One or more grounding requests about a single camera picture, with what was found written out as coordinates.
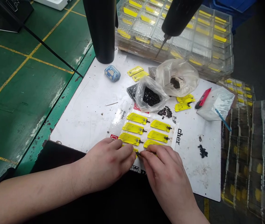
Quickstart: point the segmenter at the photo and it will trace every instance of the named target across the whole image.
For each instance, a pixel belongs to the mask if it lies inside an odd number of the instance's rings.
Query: plastic storage box
[[[182,34],[172,37],[155,58],[164,40],[161,26],[170,8],[169,0],[120,0],[116,45],[121,50],[164,62],[183,58],[200,77],[217,82],[234,68],[232,16],[201,6]]]

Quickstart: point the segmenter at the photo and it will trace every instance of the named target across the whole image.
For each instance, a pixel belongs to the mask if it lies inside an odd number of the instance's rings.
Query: clear plastic bag
[[[169,96],[184,97],[199,85],[199,74],[197,69],[185,60],[170,59],[157,67],[155,81]]]
[[[163,109],[170,97],[156,81],[144,76],[137,85],[135,99],[142,112],[153,112]]]

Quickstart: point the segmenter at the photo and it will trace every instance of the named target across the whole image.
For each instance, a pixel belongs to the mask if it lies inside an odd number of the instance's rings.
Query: clear plastic packaging
[[[184,97],[199,85],[199,74],[183,59],[170,59],[156,69],[156,82],[169,96]]]
[[[144,76],[137,85],[135,99],[142,112],[153,112],[163,109],[170,97],[160,84]]]

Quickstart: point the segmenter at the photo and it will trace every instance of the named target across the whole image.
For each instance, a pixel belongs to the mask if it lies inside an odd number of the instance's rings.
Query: finger
[[[136,153],[133,152],[121,164],[123,174],[130,170],[136,159]]]
[[[112,141],[114,141],[114,139],[112,139],[112,138],[104,138],[104,139],[101,140],[100,142],[111,143]]]
[[[125,160],[130,154],[133,152],[133,145],[127,144],[122,148],[116,151],[117,156],[119,157],[120,161]]]
[[[154,179],[153,169],[149,165],[147,159],[142,158],[142,161],[143,161],[143,164],[144,164],[144,167],[145,167],[145,171],[146,171],[146,174],[147,174],[147,177],[148,177],[149,184],[151,186],[155,186],[155,179]]]
[[[155,153],[164,164],[172,163],[171,156],[161,145],[149,145],[147,151]]]
[[[117,140],[114,140],[112,141],[109,146],[112,148],[112,149],[120,149],[122,147],[122,140],[121,139],[117,139]]]
[[[177,163],[180,164],[178,156],[177,156],[177,152],[175,152],[170,146],[164,146],[162,145],[162,147],[169,153],[169,155],[171,156],[171,158]]]
[[[153,172],[161,173],[165,169],[165,165],[163,164],[163,162],[159,158],[157,158],[153,153],[149,151],[141,151],[140,155],[148,161],[148,164],[152,168]]]

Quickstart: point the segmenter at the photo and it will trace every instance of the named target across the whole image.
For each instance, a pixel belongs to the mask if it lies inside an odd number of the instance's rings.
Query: black tube
[[[109,64],[115,52],[116,0],[83,0],[97,60]]]

